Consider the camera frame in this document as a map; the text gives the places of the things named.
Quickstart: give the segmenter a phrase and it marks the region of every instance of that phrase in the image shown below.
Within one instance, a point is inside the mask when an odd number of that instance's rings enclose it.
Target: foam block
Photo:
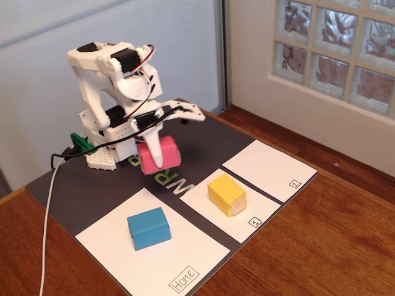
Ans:
[[[209,199],[228,217],[247,207],[246,191],[227,174],[219,176],[208,185]]]
[[[128,225],[136,251],[172,238],[162,208],[128,217]]]
[[[181,155],[175,144],[174,139],[171,136],[166,136],[159,139],[160,148],[162,149],[163,155],[163,167],[158,168],[146,143],[137,145],[138,155],[140,158],[141,169],[144,174],[150,175],[157,171],[162,171],[167,168],[178,167],[181,164]]]

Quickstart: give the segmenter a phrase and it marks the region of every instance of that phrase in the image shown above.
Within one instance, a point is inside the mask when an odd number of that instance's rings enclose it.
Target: green clip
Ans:
[[[74,148],[76,148],[78,152],[84,152],[94,148],[92,144],[88,143],[86,139],[84,139],[77,133],[71,133],[70,137],[72,138]],[[91,155],[95,152],[96,151],[92,151],[92,152],[88,152],[87,154]]]

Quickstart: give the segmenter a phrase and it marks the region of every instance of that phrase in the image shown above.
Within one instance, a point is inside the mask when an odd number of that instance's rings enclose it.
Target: black mat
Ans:
[[[164,129],[160,132],[160,135],[168,134],[175,139],[182,159],[181,166],[170,169],[170,176],[175,173],[178,176],[169,184],[183,178],[186,180],[183,187],[189,184],[197,185],[215,170],[221,168],[245,185],[281,205],[257,230],[264,227],[286,205],[286,203],[270,197],[222,166],[229,158],[254,141],[253,138],[210,117],[207,117],[202,123],[190,122],[188,125],[182,125],[177,120],[168,121],[164,124]],[[46,205],[51,177],[52,171],[27,186],[27,191],[43,207]],[[155,180],[155,175],[143,175],[139,166],[135,167],[127,160],[118,163],[115,171],[92,170],[86,165],[84,157],[75,158],[63,164],[59,168],[54,183],[50,213],[72,237],[75,237],[144,187],[230,250],[230,253],[187,295],[192,295],[197,291],[208,278],[256,234],[255,232],[243,244],[240,244],[182,202],[180,197],[185,192],[175,195],[173,193],[175,187],[166,189],[165,186]]]

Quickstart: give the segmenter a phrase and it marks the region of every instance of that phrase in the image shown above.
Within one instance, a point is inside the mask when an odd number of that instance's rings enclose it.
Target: black wire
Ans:
[[[121,139],[118,139],[118,140],[115,140],[115,141],[112,141],[112,142],[108,142],[108,143],[104,143],[104,144],[98,145],[95,148],[92,148],[90,150],[86,150],[86,151],[83,151],[83,152],[80,152],[80,153],[77,153],[77,154],[72,154],[72,155],[53,153],[51,155],[51,168],[54,169],[54,157],[62,157],[62,158],[79,157],[79,156],[85,155],[85,154],[90,153],[90,152],[95,152],[95,151],[97,151],[100,148],[103,148],[103,147],[106,147],[106,146],[110,146],[110,145],[114,145],[114,144],[118,144],[118,143],[121,143],[123,141],[129,140],[129,139],[134,138],[134,137],[138,136],[139,134],[145,132],[149,128],[152,128],[154,125],[157,125],[158,123],[164,121],[166,117],[170,116],[171,114],[173,114],[177,110],[183,110],[183,107],[182,106],[177,106],[177,107],[174,107],[174,108],[170,109],[169,111],[164,113],[161,117],[159,117],[156,121],[151,123],[149,126],[147,126],[147,127],[143,128],[143,129],[135,132],[134,134],[131,134],[131,135],[127,136],[127,137],[124,137],[124,138],[121,138]]]

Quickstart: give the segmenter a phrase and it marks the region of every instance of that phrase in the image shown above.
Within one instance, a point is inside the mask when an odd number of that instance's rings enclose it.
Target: yellow block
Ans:
[[[228,217],[247,207],[246,191],[227,174],[219,176],[208,184],[209,199]]]

